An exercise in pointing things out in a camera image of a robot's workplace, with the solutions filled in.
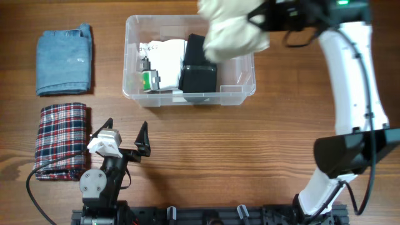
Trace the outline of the black garment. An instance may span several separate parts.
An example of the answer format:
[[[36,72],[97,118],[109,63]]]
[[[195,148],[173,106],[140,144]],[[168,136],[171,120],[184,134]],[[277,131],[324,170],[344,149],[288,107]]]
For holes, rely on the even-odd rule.
[[[184,55],[179,89],[183,93],[214,93],[216,91],[217,65],[206,59],[203,44],[205,37],[190,34]]]

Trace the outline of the white printed t-shirt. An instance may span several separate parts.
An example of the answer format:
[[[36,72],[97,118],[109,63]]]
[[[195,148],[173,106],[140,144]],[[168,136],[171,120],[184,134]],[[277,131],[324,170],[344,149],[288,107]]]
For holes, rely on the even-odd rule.
[[[150,70],[156,70],[160,77],[156,91],[177,90],[183,68],[187,41],[184,39],[170,39],[168,41],[141,42],[139,55],[147,58]]]

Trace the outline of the clear plastic storage bin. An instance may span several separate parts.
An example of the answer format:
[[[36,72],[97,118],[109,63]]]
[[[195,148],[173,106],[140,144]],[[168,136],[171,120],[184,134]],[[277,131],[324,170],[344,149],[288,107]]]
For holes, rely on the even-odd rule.
[[[212,68],[185,66],[179,89],[145,91],[142,70],[153,65],[142,45],[150,41],[204,36],[208,24],[196,15],[133,15],[126,21],[122,93],[142,107],[195,104],[240,105],[256,91],[254,56],[236,57]]]

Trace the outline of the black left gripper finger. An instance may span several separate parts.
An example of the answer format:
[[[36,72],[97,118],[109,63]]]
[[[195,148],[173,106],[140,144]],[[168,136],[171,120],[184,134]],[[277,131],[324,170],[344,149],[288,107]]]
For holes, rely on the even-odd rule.
[[[90,135],[91,138],[96,138],[103,129],[113,128],[113,118],[109,118],[97,131]]]
[[[143,122],[134,144],[137,146],[137,151],[141,156],[149,157],[151,155],[148,123],[146,121]]]

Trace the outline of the cream cloth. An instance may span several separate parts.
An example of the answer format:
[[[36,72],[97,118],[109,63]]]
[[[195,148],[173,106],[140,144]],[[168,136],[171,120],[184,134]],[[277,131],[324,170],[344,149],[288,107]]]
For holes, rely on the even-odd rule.
[[[209,23],[203,49],[214,63],[269,47],[269,33],[248,21],[248,14],[263,0],[199,0],[197,13]]]

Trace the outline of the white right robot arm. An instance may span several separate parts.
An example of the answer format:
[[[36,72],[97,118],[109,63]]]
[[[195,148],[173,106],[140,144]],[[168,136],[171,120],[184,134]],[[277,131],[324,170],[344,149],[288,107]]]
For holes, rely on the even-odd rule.
[[[376,85],[371,51],[372,17],[365,0],[264,1],[246,15],[263,31],[289,36],[314,28],[329,70],[334,97],[335,135],[313,147],[316,170],[294,197],[291,214],[298,224],[325,222],[334,200],[351,181],[369,172],[361,215],[373,191],[377,163],[399,145],[399,129],[389,125]]]

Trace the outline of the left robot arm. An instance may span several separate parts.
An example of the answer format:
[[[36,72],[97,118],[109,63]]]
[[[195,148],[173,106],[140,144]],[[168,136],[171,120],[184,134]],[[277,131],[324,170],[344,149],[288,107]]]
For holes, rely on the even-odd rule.
[[[124,176],[129,176],[128,163],[140,163],[142,157],[151,155],[148,123],[143,122],[134,142],[137,149],[124,149],[121,135],[113,129],[113,119],[90,137],[87,149],[103,157],[99,169],[87,170],[79,180],[83,208],[73,211],[72,224],[139,224],[139,219],[131,211],[127,201],[118,199]]]

